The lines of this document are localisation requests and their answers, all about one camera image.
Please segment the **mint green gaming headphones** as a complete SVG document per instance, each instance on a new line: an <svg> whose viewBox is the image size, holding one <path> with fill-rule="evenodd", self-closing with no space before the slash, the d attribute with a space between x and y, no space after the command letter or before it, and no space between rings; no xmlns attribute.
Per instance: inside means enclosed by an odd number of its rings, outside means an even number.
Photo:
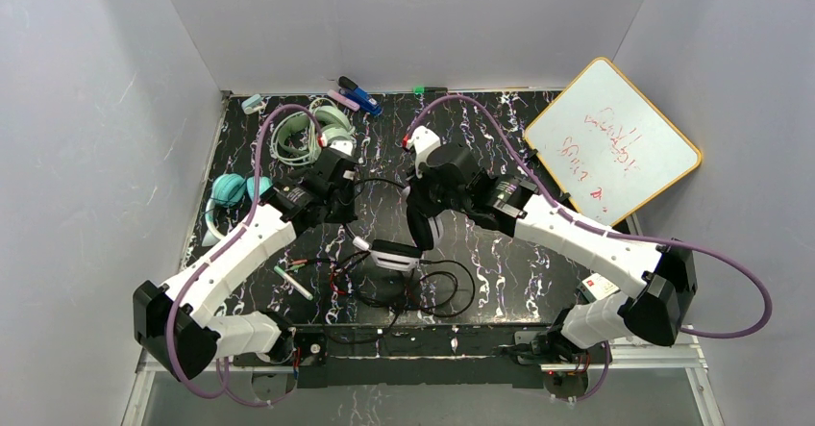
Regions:
<svg viewBox="0 0 815 426"><path fill-rule="evenodd" d="M356 144L356 129L348 116L331 100L318 98L309 104L328 144L351 141ZM314 163L322 147L314 124L306 113L292 113L272 130L272 157L279 163L297 167Z"/></svg>

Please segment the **black and white headphones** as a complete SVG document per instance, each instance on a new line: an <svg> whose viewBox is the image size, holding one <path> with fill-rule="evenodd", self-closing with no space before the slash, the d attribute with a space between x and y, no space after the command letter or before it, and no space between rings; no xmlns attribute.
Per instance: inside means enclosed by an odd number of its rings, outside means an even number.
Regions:
<svg viewBox="0 0 815 426"><path fill-rule="evenodd" d="M444 264L445 262L443 260L439 262L425 260L423 258L423 253L419 248L393 241L375 239L369 242L364 238L356 236L353 239L353 244L357 248L357 251L341 260L334 261L330 258L297 260L290 264L290 268L292 270L296 270L310 265L329 263L332 266L329 285L333 292L338 295L343 295L345 292L336 286L335 278L339 275L351 272L353 268L368 258L372 259L375 265L382 269L399 272L402 290L399 292L399 294L388 300L382 301L366 296L360 293L357 289L353 289L347 293L349 296L356 297L359 302L370 308L382 308L389 310L393 314L393 319L391 321L392 323L395 323L399 316L407 311L418 311L438 318L452 318L466 312L472 306L475 300L476 292L472 290L468 303L462 309L453 313L438 313L436 309L449 304L453 300L452 297L448 297L446 300L440 303L423 306L417 298L414 290L420 287L424 282L428 281L431 277L444 276L452 281L453 291L451 294L456 295L459 291L459 280L457 275L453 272L445 270L436 270L419 278L415 278L414 272L418 266L422 264Z"/></svg>

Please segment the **teal cat ear headphones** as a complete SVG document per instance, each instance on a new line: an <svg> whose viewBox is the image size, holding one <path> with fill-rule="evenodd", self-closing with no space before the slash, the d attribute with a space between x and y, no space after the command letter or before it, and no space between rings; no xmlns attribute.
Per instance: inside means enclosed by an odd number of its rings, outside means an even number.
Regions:
<svg viewBox="0 0 815 426"><path fill-rule="evenodd" d="M272 180L266 176L255 179L245 178L237 173L225 173L218 176L212 183L210 198L203 212L207 231L201 245L210 247L225 237L215 224L214 214L217 209L235 207L244 197L255 202L270 188L272 188Z"/></svg>

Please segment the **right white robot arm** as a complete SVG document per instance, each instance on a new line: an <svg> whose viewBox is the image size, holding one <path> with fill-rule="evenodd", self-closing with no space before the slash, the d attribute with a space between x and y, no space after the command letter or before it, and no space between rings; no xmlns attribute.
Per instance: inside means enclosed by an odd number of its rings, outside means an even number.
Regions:
<svg viewBox="0 0 815 426"><path fill-rule="evenodd" d="M463 213L485 230L551 249L618 288L563 311L551 340L573 350L624 337L658 346L676 342L697 287L688 250L583 229L583 216L559 213L529 180L488 174L461 144L413 143L409 150L415 163L408 178L407 220L419 249L436 246L441 213Z"/></svg>

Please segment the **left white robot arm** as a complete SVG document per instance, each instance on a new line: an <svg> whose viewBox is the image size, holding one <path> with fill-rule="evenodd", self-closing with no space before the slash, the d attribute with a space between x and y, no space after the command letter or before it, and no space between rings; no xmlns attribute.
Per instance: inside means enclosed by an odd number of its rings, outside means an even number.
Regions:
<svg viewBox="0 0 815 426"><path fill-rule="evenodd" d="M181 382L216 360L270 352L287 329L281 317L217 316L217 309L307 230L355 219L349 201L357 164L351 151L331 146L299 177L258 189L247 216L193 265L160 285L146 281L136 288L136 342Z"/></svg>

